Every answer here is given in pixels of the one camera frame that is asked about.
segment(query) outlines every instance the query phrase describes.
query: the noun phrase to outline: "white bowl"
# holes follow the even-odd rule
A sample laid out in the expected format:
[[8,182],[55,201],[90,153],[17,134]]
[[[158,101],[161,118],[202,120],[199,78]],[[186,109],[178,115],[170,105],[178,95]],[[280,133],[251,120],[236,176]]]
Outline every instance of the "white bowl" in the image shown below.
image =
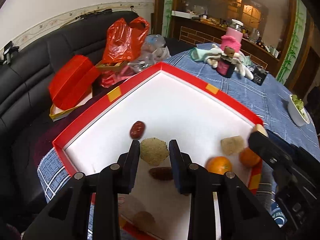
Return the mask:
[[305,110],[305,108],[303,108],[302,111],[304,112],[307,120],[304,120],[302,114],[300,113],[300,111],[298,110],[296,105],[293,103],[292,95],[290,95],[289,97],[290,97],[290,100],[289,100],[289,104],[288,104],[288,112],[290,114],[291,119],[294,121],[294,123],[297,126],[303,126],[305,124],[309,124],[310,120],[309,120],[309,117],[308,117],[308,114],[307,114],[307,111]]

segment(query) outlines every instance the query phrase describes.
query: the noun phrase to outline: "yellow tape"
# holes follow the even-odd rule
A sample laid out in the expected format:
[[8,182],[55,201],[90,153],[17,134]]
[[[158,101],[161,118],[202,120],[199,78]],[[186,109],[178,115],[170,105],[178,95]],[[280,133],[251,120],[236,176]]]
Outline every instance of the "yellow tape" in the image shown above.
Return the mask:
[[259,183],[260,183],[260,179],[261,179],[261,173],[252,176],[250,184],[249,184],[249,189],[258,188]]
[[111,90],[107,95],[110,102],[117,99],[119,96],[121,96],[120,87],[116,87],[115,89]]
[[207,86],[205,87],[205,89],[209,90],[211,93],[213,94],[217,94],[219,89],[217,89],[215,86],[211,85],[211,84],[207,84]]
[[123,228],[127,221],[119,215],[119,227]]

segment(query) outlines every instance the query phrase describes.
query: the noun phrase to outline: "blue tablecloth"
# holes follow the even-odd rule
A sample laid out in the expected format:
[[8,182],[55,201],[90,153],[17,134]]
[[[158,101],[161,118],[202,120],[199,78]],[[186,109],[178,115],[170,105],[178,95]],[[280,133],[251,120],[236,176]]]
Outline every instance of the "blue tablecloth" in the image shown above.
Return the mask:
[[[199,44],[198,47],[210,49],[211,43]],[[268,75],[262,86],[247,78],[242,78],[236,73],[232,78],[227,79],[220,76],[208,64],[194,62],[188,53],[189,51],[182,52],[165,60],[165,62],[201,78],[232,96],[257,114],[263,120],[266,129],[270,129],[288,143],[303,147],[320,161],[320,149],[315,127],[312,123],[302,127],[294,124],[287,112],[290,91],[277,82],[273,76]],[[69,179],[69,175],[54,149],[42,159],[37,171],[47,201],[50,201]],[[272,177],[272,169],[263,163],[261,183],[256,196],[276,222],[282,225],[284,216],[274,201],[275,192],[276,184]],[[93,206],[89,219],[89,239],[92,239],[92,217]],[[122,239],[132,239],[123,231],[121,236]]]

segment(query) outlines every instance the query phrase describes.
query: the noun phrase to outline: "red date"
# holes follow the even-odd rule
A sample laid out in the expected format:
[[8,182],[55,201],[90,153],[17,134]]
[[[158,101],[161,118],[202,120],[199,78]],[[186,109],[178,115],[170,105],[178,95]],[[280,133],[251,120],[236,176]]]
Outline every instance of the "red date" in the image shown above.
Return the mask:
[[146,128],[146,125],[144,124],[144,122],[141,122],[141,121],[135,122],[131,127],[130,137],[134,140],[139,140],[142,137],[145,128]]
[[172,169],[171,167],[157,167],[149,170],[149,174],[158,180],[172,180]]

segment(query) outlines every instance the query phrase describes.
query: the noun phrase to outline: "red box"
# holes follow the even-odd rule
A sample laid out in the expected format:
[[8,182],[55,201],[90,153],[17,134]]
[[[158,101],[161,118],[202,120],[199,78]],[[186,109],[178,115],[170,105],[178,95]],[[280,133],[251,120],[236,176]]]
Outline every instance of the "red box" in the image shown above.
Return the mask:
[[99,75],[87,57],[75,55],[55,74],[49,85],[52,102],[62,110],[75,107]]

